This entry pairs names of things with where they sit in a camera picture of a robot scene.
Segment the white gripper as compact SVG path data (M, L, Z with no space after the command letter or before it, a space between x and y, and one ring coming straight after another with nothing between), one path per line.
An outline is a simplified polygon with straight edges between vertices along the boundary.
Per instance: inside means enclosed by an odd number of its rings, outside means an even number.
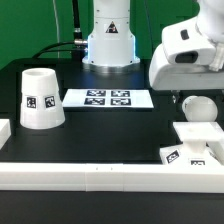
M224 89L224 46L199 32L196 18L165 27L149 83L154 90Z

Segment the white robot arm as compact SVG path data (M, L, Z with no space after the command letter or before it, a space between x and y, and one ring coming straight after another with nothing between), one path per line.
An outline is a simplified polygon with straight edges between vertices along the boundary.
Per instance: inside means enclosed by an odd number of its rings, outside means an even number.
M196 0L198 14L162 30L149 67L155 90L224 89L224 0ZM102 72L137 65L130 0L93 0L86 67Z

